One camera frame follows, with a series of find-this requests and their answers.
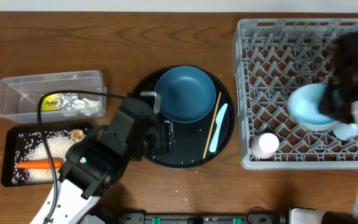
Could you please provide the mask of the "white tissue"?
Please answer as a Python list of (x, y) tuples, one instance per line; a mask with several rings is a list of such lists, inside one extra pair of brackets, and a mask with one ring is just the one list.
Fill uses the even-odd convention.
[(84, 114), (85, 116), (92, 116), (99, 111), (99, 101), (88, 98), (75, 100), (72, 104), (72, 109)]

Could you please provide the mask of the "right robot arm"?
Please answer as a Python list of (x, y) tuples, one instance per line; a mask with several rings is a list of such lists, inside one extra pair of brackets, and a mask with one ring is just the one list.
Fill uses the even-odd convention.
[[(319, 118), (327, 117), (358, 127), (358, 32), (338, 38), (334, 65), (337, 83), (306, 85), (290, 95), (287, 108), (299, 123), (317, 124)], [(287, 223), (358, 223), (358, 189), (351, 215), (293, 208)]]

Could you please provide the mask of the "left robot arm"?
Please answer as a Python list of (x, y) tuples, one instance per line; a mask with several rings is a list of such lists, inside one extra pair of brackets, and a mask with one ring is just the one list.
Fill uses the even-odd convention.
[(174, 151), (173, 124), (160, 118), (162, 102), (150, 106), (126, 98), (109, 126), (91, 130), (72, 145), (52, 190), (33, 223), (78, 223), (125, 172), (130, 161)]

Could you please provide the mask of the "light blue cup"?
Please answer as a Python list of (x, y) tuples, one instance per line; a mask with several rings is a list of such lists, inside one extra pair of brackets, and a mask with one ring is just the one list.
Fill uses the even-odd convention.
[(333, 128), (334, 135), (342, 141), (349, 141), (358, 135), (358, 125), (338, 123)]

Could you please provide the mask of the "light blue bowl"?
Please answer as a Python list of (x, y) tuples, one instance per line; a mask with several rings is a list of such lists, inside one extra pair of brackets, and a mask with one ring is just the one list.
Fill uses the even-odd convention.
[(337, 125), (337, 121), (318, 110), (327, 87), (324, 83), (305, 85), (296, 89), (287, 100), (289, 114), (310, 131), (326, 131)]

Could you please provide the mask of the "brown patterned cookie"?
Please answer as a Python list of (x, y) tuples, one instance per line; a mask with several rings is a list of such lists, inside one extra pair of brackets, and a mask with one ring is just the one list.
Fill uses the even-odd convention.
[(70, 140), (74, 143), (78, 143), (86, 137), (86, 134), (81, 129), (73, 129), (70, 132)]

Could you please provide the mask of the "pink cup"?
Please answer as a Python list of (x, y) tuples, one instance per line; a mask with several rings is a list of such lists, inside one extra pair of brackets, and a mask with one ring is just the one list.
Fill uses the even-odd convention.
[(276, 135), (273, 133), (263, 133), (253, 138), (251, 151), (261, 159), (268, 159), (276, 153), (279, 145), (280, 141)]

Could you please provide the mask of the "orange carrot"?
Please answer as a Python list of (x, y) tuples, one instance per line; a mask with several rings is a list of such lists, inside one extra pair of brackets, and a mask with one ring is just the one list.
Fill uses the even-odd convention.
[[(55, 169), (59, 169), (63, 165), (62, 159), (53, 159), (52, 162)], [(19, 169), (39, 169), (39, 170), (52, 168), (50, 165), (50, 161), (48, 159), (19, 162), (17, 163), (16, 167)]]

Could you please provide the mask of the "yellow foil snack wrapper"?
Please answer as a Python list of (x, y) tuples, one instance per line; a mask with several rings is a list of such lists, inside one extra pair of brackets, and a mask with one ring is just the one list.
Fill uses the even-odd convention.
[(77, 93), (52, 94), (43, 100), (41, 111), (71, 110), (78, 99)]

